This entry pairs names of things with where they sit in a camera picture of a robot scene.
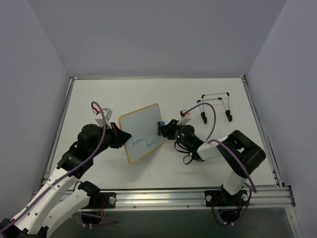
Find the blue bone shaped eraser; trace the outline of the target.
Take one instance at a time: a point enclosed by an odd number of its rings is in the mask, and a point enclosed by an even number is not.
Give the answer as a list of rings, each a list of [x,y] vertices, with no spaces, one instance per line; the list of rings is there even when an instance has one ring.
[[[157,135],[162,135],[162,127],[164,127],[165,126],[165,122],[163,122],[163,121],[159,121],[158,122],[158,130],[157,130]]]

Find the yellow framed whiteboard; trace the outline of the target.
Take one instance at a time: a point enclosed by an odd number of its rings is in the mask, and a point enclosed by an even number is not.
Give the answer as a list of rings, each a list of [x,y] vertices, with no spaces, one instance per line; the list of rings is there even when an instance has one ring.
[[[157,103],[118,118],[120,129],[131,134],[124,145],[128,163],[136,163],[164,144],[165,138],[158,135],[160,121],[162,117]]]

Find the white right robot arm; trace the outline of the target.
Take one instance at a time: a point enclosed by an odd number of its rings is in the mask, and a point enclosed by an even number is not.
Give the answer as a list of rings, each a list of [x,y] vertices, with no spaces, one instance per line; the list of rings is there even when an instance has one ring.
[[[236,201],[243,186],[248,185],[253,193],[257,192],[251,174],[265,160],[266,154],[241,131],[234,130],[221,139],[208,139],[204,142],[195,135],[193,126],[173,119],[168,124],[158,122],[158,135],[173,140],[174,146],[180,147],[178,152],[190,157],[186,165],[192,161],[205,162],[218,157],[227,162],[231,172],[220,192],[224,204],[230,205]]]

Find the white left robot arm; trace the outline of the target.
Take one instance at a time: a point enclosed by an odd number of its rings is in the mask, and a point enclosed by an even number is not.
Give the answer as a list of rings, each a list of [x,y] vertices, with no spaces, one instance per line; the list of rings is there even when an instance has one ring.
[[[82,182],[64,201],[60,199],[93,165],[96,155],[107,148],[119,149],[130,138],[131,134],[120,130],[113,122],[103,127],[85,125],[30,203],[12,219],[3,219],[1,235],[5,238],[49,238],[79,209],[96,207],[101,197],[100,189],[89,181]]]

